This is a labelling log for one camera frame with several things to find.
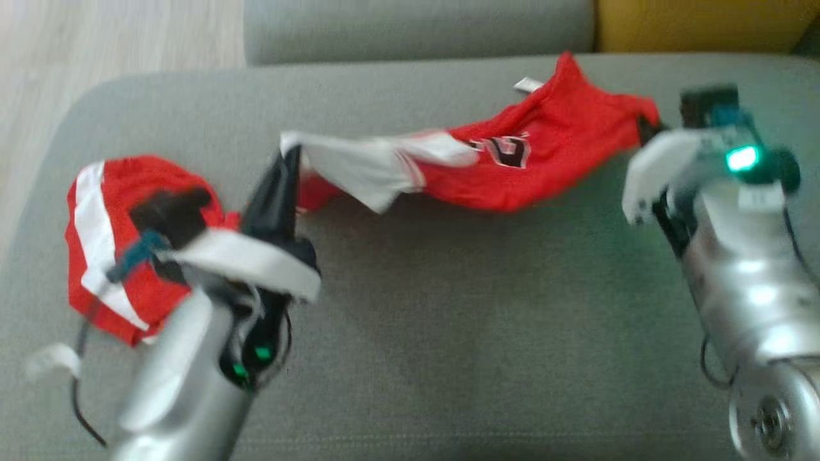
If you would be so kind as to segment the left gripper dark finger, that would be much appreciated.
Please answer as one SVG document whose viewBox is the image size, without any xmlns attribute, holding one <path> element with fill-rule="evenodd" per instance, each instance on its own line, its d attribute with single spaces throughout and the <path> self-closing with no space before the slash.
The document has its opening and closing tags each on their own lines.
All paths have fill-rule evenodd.
<svg viewBox="0 0 820 461">
<path fill-rule="evenodd" d="M 242 214 L 242 233 L 268 244 L 295 239 L 301 147 L 275 155 Z"/>
</svg>

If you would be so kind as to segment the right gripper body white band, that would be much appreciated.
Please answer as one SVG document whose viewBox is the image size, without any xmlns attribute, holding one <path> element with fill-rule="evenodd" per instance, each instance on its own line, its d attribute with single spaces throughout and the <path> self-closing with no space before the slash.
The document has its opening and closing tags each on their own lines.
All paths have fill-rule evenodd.
<svg viewBox="0 0 820 461">
<path fill-rule="evenodd" d="M 698 227 L 695 199 L 723 180 L 740 188 L 740 210 L 781 211 L 801 172 L 790 149 L 768 148 L 752 125 L 665 129 L 630 158 L 621 206 L 631 225 L 654 219 L 682 257 Z"/>
</svg>

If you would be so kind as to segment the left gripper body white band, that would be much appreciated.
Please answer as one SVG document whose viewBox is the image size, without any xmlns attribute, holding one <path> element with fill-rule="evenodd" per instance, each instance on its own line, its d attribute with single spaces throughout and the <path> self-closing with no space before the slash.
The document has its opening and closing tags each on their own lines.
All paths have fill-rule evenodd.
<svg viewBox="0 0 820 461">
<path fill-rule="evenodd" d="M 161 249 L 159 264 L 175 264 L 182 280 L 227 317 L 216 362 L 223 376 L 243 390 L 262 388 L 289 353 L 289 308 L 314 302 L 320 270 L 305 239 L 272 243 L 246 234 L 208 229 L 179 249 Z"/>
</svg>

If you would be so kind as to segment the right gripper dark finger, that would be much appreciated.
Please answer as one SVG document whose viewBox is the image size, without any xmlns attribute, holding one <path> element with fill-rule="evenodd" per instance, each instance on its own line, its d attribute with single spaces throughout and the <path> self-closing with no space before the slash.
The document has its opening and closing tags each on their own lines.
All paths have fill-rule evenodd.
<svg viewBox="0 0 820 461">
<path fill-rule="evenodd" d="M 668 130 L 667 124 L 661 122 L 661 120 L 652 122 L 652 120 L 648 119 L 644 114 L 640 114 L 636 117 L 636 125 L 639 135 L 639 146 L 641 147 L 647 146 L 656 135 Z"/>
</svg>

